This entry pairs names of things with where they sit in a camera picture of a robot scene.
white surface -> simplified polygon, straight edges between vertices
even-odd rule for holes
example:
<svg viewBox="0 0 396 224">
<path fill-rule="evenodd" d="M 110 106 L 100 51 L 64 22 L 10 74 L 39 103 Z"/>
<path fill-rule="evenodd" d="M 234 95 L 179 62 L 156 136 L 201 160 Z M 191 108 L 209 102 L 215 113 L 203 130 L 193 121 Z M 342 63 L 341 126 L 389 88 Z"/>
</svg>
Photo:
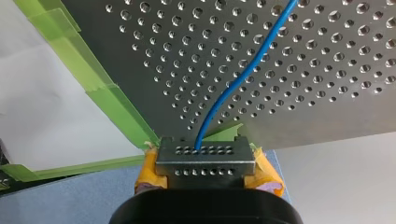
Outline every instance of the white surface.
<svg viewBox="0 0 396 224">
<path fill-rule="evenodd" d="M 396 133 L 276 151 L 304 224 L 395 224 Z"/>
<path fill-rule="evenodd" d="M 31 170 L 143 152 L 131 144 L 12 1 L 0 2 L 0 138 Z"/>
</svg>

hole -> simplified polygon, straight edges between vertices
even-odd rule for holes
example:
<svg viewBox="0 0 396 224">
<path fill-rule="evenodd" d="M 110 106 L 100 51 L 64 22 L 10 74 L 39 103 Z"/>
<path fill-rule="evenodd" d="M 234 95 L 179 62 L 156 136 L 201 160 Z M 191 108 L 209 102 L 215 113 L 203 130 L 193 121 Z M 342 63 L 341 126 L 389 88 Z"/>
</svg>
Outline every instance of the hole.
<svg viewBox="0 0 396 224">
<path fill-rule="evenodd" d="M 311 19 L 306 19 L 306 20 L 303 21 L 301 26 L 303 27 L 303 29 L 309 30 L 312 27 L 314 27 L 314 22 Z"/>
<path fill-rule="evenodd" d="M 380 71 L 375 72 L 374 77 L 382 77 L 382 72 Z"/>
<path fill-rule="evenodd" d="M 298 18 L 297 14 L 293 13 L 293 14 L 289 15 L 289 21 L 291 21 L 291 22 L 296 21 L 297 18 Z"/>
<path fill-rule="evenodd" d="M 283 102 L 283 100 L 276 100 L 275 101 L 275 105 L 276 106 L 282 106 L 283 104 L 285 104 L 285 102 Z"/>
<path fill-rule="evenodd" d="M 302 61 L 302 60 L 304 60 L 305 59 L 305 54 L 299 54 L 299 55 L 297 55 L 297 60 L 298 61 Z"/>
<path fill-rule="evenodd" d="M 240 95 L 234 95 L 234 96 L 233 96 L 233 100 L 234 100 L 235 102 L 238 102 L 238 101 L 241 100 L 241 96 L 240 96 Z"/>
<path fill-rule="evenodd" d="M 329 14 L 329 16 L 328 16 L 328 19 L 329 19 L 329 21 L 330 22 L 335 22 L 335 21 L 338 21 L 338 20 L 340 20 L 340 18 L 341 18 L 341 13 L 339 13 L 338 11 L 332 11 L 330 14 Z"/>
<path fill-rule="evenodd" d="M 301 35 L 295 35 L 293 37 L 293 41 L 296 42 L 296 43 L 300 42 L 302 39 L 303 39 L 303 37 Z"/>
<path fill-rule="evenodd" d="M 320 13 L 322 13 L 324 11 L 324 6 L 322 6 L 322 5 L 317 5 L 316 7 L 315 7 L 315 13 L 316 14 L 320 14 Z"/>
<path fill-rule="evenodd" d="M 185 7 L 186 7 L 186 4 L 185 4 L 184 2 L 179 2 L 179 3 L 177 4 L 177 8 L 178 8 L 178 10 L 180 10 L 180 11 L 184 10 Z"/>
<path fill-rule="evenodd" d="M 233 42 L 231 44 L 231 49 L 233 50 L 240 50 L 242 48 L 242 44 L 240 42 Z"/>
<path fill-rule="evenodd" d="M 169 5 L 172 3 L 172 0 L 161 0 L 161 3 L 164 5 Z"/>
<path fill-rule="evenodd" d="M 286 70 L 288 71 L 288 73 L 294 73 L 297 71 L 297 66 L 294 64 L 291 64 L 288 66 L 288 68 Z"/>
<path fill-rule="evenodd" d="M 350 95 L 352 98 L 356 98 L 356 97 L 358 97 L 359 96 L 359 93 L 358 92 L 352 92 L 352 94 Z"/>
<path fill-rule="evenodd" d="M 355 47 L 355 45 L 356 45 L 356 42 L 353 41 L 353 40 L 350 40 L 350 41 L 348 41 L 348 42 L 346 43 L 346 47 L 349 48 L 349 49 Z"/>
<path fill-rule="evenodd" d="M 317 47 L 317 45 L 318 45 L 318 43 L 312 39 L 312 40 L 309 40 L 308 42 L 306 42 L 305 46 L 307 49 L 314 49 Z"/>
<path fill-rule="evenodd" d="M 282 6 L 276 5 L 276 6 L 274 6 L 274 7 L 271 8 L 271 14 L 272 14 L 273 16 L 279 16 L 280 13 L 282 12 L 282 10 L 283 10 L 283 7 L 282 7 Z"/>
<path fill-rule="evenodd" d="M 351 4 L 353 2 L 353 0 L 343 0 L 343 5 L 344 6 L 348 6 L 349 4 Z"/>
<path fill-rule="evenodd" d="M 277 32 L 277 35 L 278 35 L 279 37 L 284 37 L 284 36 L 287 35 L 288 33 L 289 33 L 288 28 L 282 26 L 282 27 L 280 27 L 279 31 Z"/>
<path fill-rule="evenodd" d="M 111 5 L 106 5 L 106 6 L 105 6 L 105 9 L 106 9 L 106 11 L 107 11 L 108 13 L 113 12 L 113 6 L 111 6 Z"/>
<path fill-rule="evenodd" d="M 373 14 L 373 20 L 378 21 L 384 16 L 384 13 L 382 11 L 377 11 Z"/>
<path fill-rule="evenodd" d="M 359 54 L 366 55 L 366 54 L 370 53 L 370 50 L 371 50 L 370 47 L 363 46 L 359 49 Z"/>
<path fill-rule="evenodd" d="M 125 28 L 124 25 L 121 25 L 119 28 L 120 28 L 120 32 L 121 32 L 121 33 L 125 33 L 125 32 L 126 32 L 126 28 Z"/>
<path fill-rule="evenodd" d="M 300 0 L 298 3 L 298 7 L 306 7 L 309 5 L 309 0 Z"/>
<path fill-rule="evenodd" d="M 394 28 L 396 26 L 396 17 L 392 17 L 389 20 L 387 20 L 387 27 L 389 29 Z"/>
<path fill-rule="evenodd" d="M 367 12 L 370 8 L 370 5 L 368 3 L 359 3 L 358 6 L 356 7 L 356 12 L 359 14 L 363 14 Z"/>
<path fill-rule="evenodd" d="M 350 82 L 350 83 L 355 83 L 355 82 L 357 82 L 357 81 L 358 81 L 358 78 L 357 78 L 357 77 L 352 77 L 352 78 L 349 79 L 349 82 Z"/>
<path fill-rule="evenodd" d="M 239 108 L 238 109 L 238 113 L 239 114 L 245 114 L 247 112 L 247 110 L 245 108 Z"/>
<path fill-rule="evenodd" d="M 325 91 L 318 91 L 317 92 L 317 97 L 318 98 L 323 98 L 323 97 L 325 97 L 326 96 L 326 92 Z"/>
<path fill-rule="evenodd" d="M 370 27 L 367 25 L 363 25 L 359 27 L 358 34 L 359 35 L 367 35 L 370 32 Z"/>
<path fill-rule="evenodd" d="M 278 87 L 278 86 L 273 86 L 273 87 L 271 87 L 270 92 L 271 92 L 271 93 L 279 92 L 279 87 Z"/>
<path fill-rule="evenodd" d="M 329 48 L 324 48 L 324 49 L 321 50 L 322 54 L 328 54 L 329 52 L 330 52 Z"/>
<path fill-rule="evenodd" d="M 130 20 L 132 18 L 132 15 L 131 15 L 131 13 L 129 13 L 128 10 L 123 10 L 120 13 L 120 15 L 121 15 L 122 19 L 125 20 L 125 21 L 128 21 L 128 20 Z"/>
<path fill-rule="evenodd" d="M 314 79 L 313 79 L 313 81 L 314 81 L 314 83 L 320 83 L 320 82 L 322 82 L 323 81 L 323 77 L 321 77 L 321 76 L 314 76 Z"/>
<path fill-rule="evenodd" d="M 382 59 L 382 57 L 383 57 L 383 55 L 381 53 L 377 53 L 373 56 L 374 61 L 378 61 L 378 60 Z"/>
<path fill-rule="evenodd" d="M 377 87 L 377 88 L 375 88 L 374 93 L 379 94 L 381 91 L 382 91 L 382 88 Z"/>
<path fill-rule="evenodd" d="M 231 22 L 231 21 L 224 22 L 224 30 L 225 31 L 231 32 L 234 27 L 235 27 L 235 25 L 233 24 L 233 22 Z"/>
<path fill-rule="evenodd" d="M 347 75 L 347 72 L 344 71 L 344 70 L 340 70 L 340 71 L 338 71 L 338 72 L 335 74 L 335 76 L 336 76 L 337 78 L 342 78 L 342 77 L 345 77 L 346 75 Z"/>
<path fill-rule="evenodd" d="M 361 73 L 367 73 L 371 70 L 371 66 L 369 64 L 364 64 L 361 66 Z"/>
<path fill-rule="evenodd" d="M 346 56 L 345 56 L 344 53 L 338 52 L 338 53 L 334 54 L 333 59 L 334 59 L 336 62 L 340 62 L 340 61 L 343 61 L 343 60 L 345 59 L 345 57 L 346 57 Z"/>
<path fill-rule="evenodd" d="M 302 95 L 298 95 L 298 96 L 296 96 L 295 101 L 296 101 L 297 103 L 300 103 L 300 102 L 302 102 L 304 99 L 305 99 L 305 98 L 304 98 Z"/>
<path fill-rule="evenodd" d="M 272 27 L 272 23 L 267 21 L 264 23 L 264 25 L 262 27 L 264 28 L 264 30 L 269 30 Z"/>
<path fill-rule="evenodd" d="M 239 32 L 239 34 L 240 34 L 242 37 L 246 37 L 246 36 L 248 35 L 248 30 L 241 30 L 241 32 Z"/>
<path fill-rule="evenodd" d="M 387 83 L 387 84 L 391 84 L 394 81 L 396 81 L 396 77 L 395 76 L 390 76 L 390 77 L 385 78 L 385 83 Z"/>
<path fill-rule="evenodd" d="M 140 4 L 140 10 L 141 10 L 143 13 L 149 13 L 149 12 L 151 11 L 151 6 L 150 6 L 149 3 L 147 3 L 147 2 L 142 2 L 142 3 Z"/>
<path fill-rule="evenodd" d="M 257 7 L 264 7 L 266 4 L 265 0 L 257 0 Z"/>
<path fill-rule="evenodd" d="M 332 42 L 333 43 L 338 43 L 343 39 L 343 36 L 340 33 L 335 33 L 332 35 Z"/>
<path fill-rule="evenodd" d="M 344 26 L 345 26 L 347 29 L 349 29 L 349 28 L 352 27 L 354 24 L 355 24 L 355 22 L 354 22 L 353 20 L 347 20 L 347 21 L 344 23 Z"/>
<path fill-rule="evenodd" d="M 396 47 L 396 39 L 390 39 L 386 44 L 387 49 L 393 49 Z"/>
<path fill-rule="evenodd" d="M 312 91 L 312 87 L 306 87 L 306 88 L 304 89 L 304 91 L 305 91 L 305 92 L 311 92 L 311 91 Z"/>
<path fill-rule="evenodd" d="M 311 65 L 311 67 L 317 67 L 320 65 L 320 60 L 319 59 L 313 59 L 311 60 L 311 62 L 309 62 L 309 65 Z"/>
<path fill-rule="evenodd" d="M 216 17 L 216 16 L 211 16 L 211 17 L 209 18 L 209 21 L 210 21 L 210 24 L 216 24 L 216 23 L 218 23 L 219 18 Z"/>
<path fill-rule="evenodd" d="M 396 59 L 388 59 L 388 60 L 385 62 L 385 66 L 386 66 L 386 67 L 393 67 L 395 64 L 396 64 Z"/>
<path fill-rule="evenodd" d="M 233 15 L 239 16 L 242 13 L 242 9 L 240 7 L 233 8 Z"/>
<path fill-rule="evenodd" d="M 325 72 L 330 72 L 330 71 L 332 71 L 332 66 L 331 65 L 326 65 L 323 70 Z"/>
<path fill-rule="evenodd" d="M 286 78 L 286 77 L 281 77 L 280 79 L 279 79 L 279 82 L 286 82 L 288 79 Z"/>
<path fill-rule="evenodd" d="M 201 8 L 196 7 L 195 9 L 192 10 L 192 16 L 195 19 L 200 19 L 202 13 L 204 13 L 204 11 Z"/>
<path fill-rule="evenodd" d="M 321 27 L 318 29 L 318 35 L 325 35 L 327 33 L 326 27 Z"/>
<path fill-rule="evenodd" d="M 347 92 L 347 87 L 346 86 L 342 86 L 342 87 L 338 88 L 338 92 L 340 94 L 346 93 Z"/>
<path fill-rule="evenodd" d="M 367 88 L 370 88 L 370 87 L 371 87 L 371 82 L 369 82 L 369 81 L 363 81 L 361 83 L 361 88 L 362 89 L 367 89 Z"/>
<path fill-rule="evenodd" d="M 348 64 L 349 66 L 353 66 L 353 65 L 355 65 L 356 63 L 357 63 L 356 60 L 352 59 L 352 60 L 350 60 L 347 64 Z"/>
<path fill-rule="evenodd" d="M 376 41 L 379 41 L 379 40 L 381 40 L 382 39 L 382 37 L 384 37 L 383 35 L 381 35 L 381 34 L 375 34 L 374 36 L 373 36 L 373 40 L 376 42 Z"/>
<path fill-rule="evenodd" d="M 183 20 L 181 19 L 181 17 L 179 17 L 179 16 L 172 17 L 172 23 L 174 26 L 179 26 L 179 25 L 181 25 L 182 22 L 183 22 Z"/>
<path fill-rule="evenodd" d="M 250 13 L 247 15 L 247 23 L 249 23 L 249 24 L 256 23 L 258 19 L 259 19 L 259 17 L 254 13 Z"/>
<path fill-rule="evenodd" d="M 217 10 L 223 10 L 227 6 L 226 0 L 216 0 L 215 7 Z"/>
</svg>

perforated metal sheet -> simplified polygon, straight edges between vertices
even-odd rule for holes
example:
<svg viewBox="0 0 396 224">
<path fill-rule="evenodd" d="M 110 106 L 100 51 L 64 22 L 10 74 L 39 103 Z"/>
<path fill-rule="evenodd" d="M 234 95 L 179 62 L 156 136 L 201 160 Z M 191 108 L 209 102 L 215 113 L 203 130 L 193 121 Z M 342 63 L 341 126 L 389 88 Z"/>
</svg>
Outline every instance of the perforated metal sheet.
<svg viewBox="0 0 396 224">
<path fill-rule="evenodd" d="M 286 0 L 63 0 L 159 136 L 193 139 Z M 210 130 L 268 148 L 396 131 L 395 0 L 303 0 Z"/>
</svg>

white wall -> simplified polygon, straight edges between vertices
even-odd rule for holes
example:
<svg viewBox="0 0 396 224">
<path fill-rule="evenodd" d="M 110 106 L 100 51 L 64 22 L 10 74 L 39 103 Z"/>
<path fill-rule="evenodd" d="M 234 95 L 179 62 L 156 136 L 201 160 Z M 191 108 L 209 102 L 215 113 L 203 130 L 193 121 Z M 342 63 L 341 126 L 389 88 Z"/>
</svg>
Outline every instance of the white wall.
<svg viewBox="0 0 396 224">
<path fill-rule="evenodd" d="M 396 133 L 276 151 L 305 224 L 396 223 Z"/>
</svg>

green tape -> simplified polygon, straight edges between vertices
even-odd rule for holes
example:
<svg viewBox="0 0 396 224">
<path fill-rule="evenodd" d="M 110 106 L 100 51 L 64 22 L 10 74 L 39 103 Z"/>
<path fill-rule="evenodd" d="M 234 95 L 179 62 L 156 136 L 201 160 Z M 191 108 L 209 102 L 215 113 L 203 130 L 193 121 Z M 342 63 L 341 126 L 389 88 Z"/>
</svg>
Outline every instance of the green tape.
<svg viewBox="0 0 396 224">
<path fill-rule="evenodd" d="M 154 131 L 150 129 L 125 94 L 117 86 L 87 94 L 101 107 L 108 117 L 119 127 L 125 136 L 139 148 L 148 148 L 146 141 L 158 141 Z"/>
<path fill-rule="evenodd" d="M 97 161 L 87 164 L 66 166 L 62 168 L 50 169 L 45 171 L 30 171 L 23 165 L 7 164 L 0 167 L 7 175 L 15 180 L 29 182 L 41 179 L 49 179 L 59 176 L 79 175 L 85 173 L 98 172 L 103 170 L 117 169 L 126 166 L 140 165 L 144 161 L 144 156 L 126 157 L 108 161 Z"/>
</svg>

